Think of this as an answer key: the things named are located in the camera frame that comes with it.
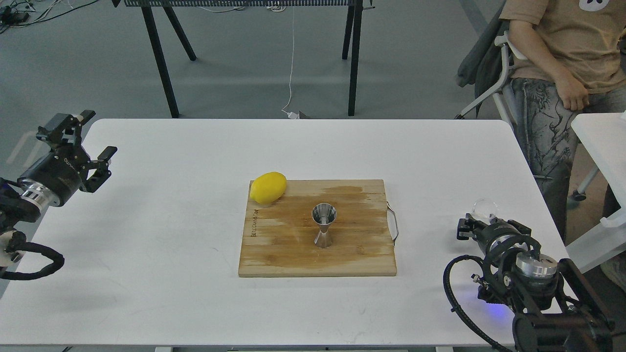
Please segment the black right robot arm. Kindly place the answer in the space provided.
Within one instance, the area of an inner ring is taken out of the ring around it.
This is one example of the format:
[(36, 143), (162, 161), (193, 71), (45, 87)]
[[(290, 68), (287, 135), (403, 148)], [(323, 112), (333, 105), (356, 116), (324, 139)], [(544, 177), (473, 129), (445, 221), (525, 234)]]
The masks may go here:
[(615, 323), (606, 306), (571, 259), (557, 261), (541, 252), (529, 227), (500, 218), (483, 222), (466, 214), (456, 236), (476, 241), (484, 256), (452, 259), (444, 270), (444, 291), (452, 312), (493, 349), (507, 351), (471, 320), (452, 292), (451, 270), (458, 262), (474, 261), (481, 268), (481, 274), (472, 276), (479, 299), (514, 313), (517, 352), (613, 350)]

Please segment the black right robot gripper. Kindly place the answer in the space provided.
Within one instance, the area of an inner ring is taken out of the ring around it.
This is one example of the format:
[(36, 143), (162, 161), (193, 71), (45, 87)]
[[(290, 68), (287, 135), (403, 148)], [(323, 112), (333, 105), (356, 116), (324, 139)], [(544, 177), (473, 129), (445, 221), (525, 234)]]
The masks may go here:
[(474, 239), (479, 244), (479, 248), (485, 254), (482, 267), (512, 267), (516, 262), (519, 253), (525, 252), (528, 258), (534, 258), (534, 252), (526, 240), (512, 243), (505, 247), (500, 253), (496, 253), (496, 247), (510, 238), (530, 236), (531, 229), (515, 220), (497, 220), (494, 223), (478, 229), (482, 220), (460, 219), (457, 225), (457, 239), (467, 241)]

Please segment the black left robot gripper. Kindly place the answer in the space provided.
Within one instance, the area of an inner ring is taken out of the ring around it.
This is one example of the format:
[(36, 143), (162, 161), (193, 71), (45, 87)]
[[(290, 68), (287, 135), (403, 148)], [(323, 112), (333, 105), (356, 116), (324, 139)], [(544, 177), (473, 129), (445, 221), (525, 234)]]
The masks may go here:
[(49, 189), (56, 200), (53, 206), (65, 205), (77, 190), (94, 193), (112, 175), (110, 160), (118, 151), (107, 146), (96, 160), (90, 160), (82, 147), (81, 130), (96, 115), (93, 110), (80, 114), (57, 113), (45, 125), (38, 127), (36, 138), (50, 147), (50, 152), (38, 159), (18, 178), (20, 187), (38, 183)]

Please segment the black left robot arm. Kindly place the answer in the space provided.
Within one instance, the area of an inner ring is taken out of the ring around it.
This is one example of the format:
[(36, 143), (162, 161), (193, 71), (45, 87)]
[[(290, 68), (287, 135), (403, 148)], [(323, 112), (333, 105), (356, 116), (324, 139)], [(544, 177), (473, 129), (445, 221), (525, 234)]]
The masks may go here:
[[(44, 278), (61, 269), (64, 256), (50, 247), (27, 240), (26, 234), (15, 228), (19, 222), (34, 223), (48, 207), (61, 207), (78, 190), (94, 193), (108, 180), (108, 169), (117, 147), (106, 147), (91, 160), (81, 145), (83, 125), (94, 118), (95, 112), (56, 114), (45, 126), (38, 127), (36, 137), (49, 146), (40, 157), (15, 181), (1, 180), (1, 278), (30, 281)], [(33, 273), (10, 272), (27, 252), (49, 258), (51, 263)]]

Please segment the person's right hand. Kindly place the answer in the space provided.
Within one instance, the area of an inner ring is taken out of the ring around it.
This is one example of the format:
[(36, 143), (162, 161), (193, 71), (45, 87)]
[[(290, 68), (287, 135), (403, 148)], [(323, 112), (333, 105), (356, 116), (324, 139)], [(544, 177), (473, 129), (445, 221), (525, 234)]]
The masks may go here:
[(555, 81), (555, 86), (566, 109), (580, 111), (590, 105), (587, 89), (576, 78), (559, 78)]

